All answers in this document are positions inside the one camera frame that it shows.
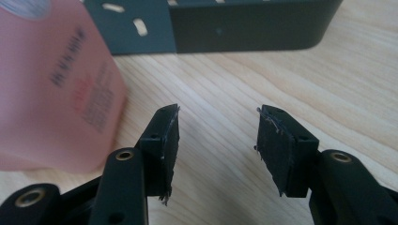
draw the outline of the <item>black metal bracket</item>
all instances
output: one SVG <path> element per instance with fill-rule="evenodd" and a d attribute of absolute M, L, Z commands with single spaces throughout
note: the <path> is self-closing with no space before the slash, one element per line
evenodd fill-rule
<path fill-rule="evenodd" d="M 112 54 L 301 50 L 343 0 L 85 0 Z"/>
<path fill-rule="evenodd" d="M 398 224 L 398 193 L 381 187 L 359 159 L 317 150 L 319 140 L 287 112 L 263 105 L 256 149 L 287 197 L 312 191 L 316 225 Z"/>
<path fill-rule="evenodd" d="M 147 196 L 171 195 L 178 107 L 159 109 L 133 148 L 108 156 L 101 177 L 63 195 L 51 184 L 25 187 L 0 206 L 0 224 L 147 224 Z"/>

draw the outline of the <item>wood grain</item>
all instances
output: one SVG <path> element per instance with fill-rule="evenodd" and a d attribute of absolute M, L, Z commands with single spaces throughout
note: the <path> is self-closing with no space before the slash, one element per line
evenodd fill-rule
<path fill-rule="evenodd" d="M 292 114 L 320 150 L 358 157 L 398 189 L 398 1 L 344 0 L 306 51 L 154 54 L 115 58 L 129 87 L 115 149 L 134 146 L 153 113 L 178 103 L 173 195 L 149 198 L 150 224 L 312 224 L 307 199 L 280 198 L 253 150 L 262 104 Z M 0 202 L 34 183 L 62 192 L 98 176 L 0 172 Z"/>

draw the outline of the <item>plastic bottle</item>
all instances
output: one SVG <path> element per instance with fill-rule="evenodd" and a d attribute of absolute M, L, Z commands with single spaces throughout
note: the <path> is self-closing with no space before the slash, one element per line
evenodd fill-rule
<path fill-rule="evenodd" d="M 126 87 L 78 0 L 0 0 L 0 170 L 94 170 Z"/>

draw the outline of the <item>bottle label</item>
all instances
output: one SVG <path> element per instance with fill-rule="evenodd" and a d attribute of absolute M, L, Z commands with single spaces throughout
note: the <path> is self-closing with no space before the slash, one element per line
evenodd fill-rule
<path fill-rule="evenodd" d="M 28 20 L 40 20 L 51 10 L 51 0 L 0 0 L 0 8 Z"/>

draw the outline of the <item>light wood surface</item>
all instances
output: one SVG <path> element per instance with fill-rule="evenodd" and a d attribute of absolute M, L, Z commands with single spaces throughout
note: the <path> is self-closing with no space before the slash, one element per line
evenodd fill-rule
<path fill-rule="evenodd" d="M 158 108 L 181 107 L 173 195 L 167 207 L 149 198 L 150 224 L 313 223 L 309 199 L 280 198 L 253 150 L 262 104 L 293 115 L 319 150 L 355 155 L 397 190 L 397 9 L 396 0 L 344 0 L 306 51 L 116 57 L 130 92 L 115 149 L 134 146 Z M 0 172 L 0 202 L 30 184 L 65 192 L 100 174 Z"/>

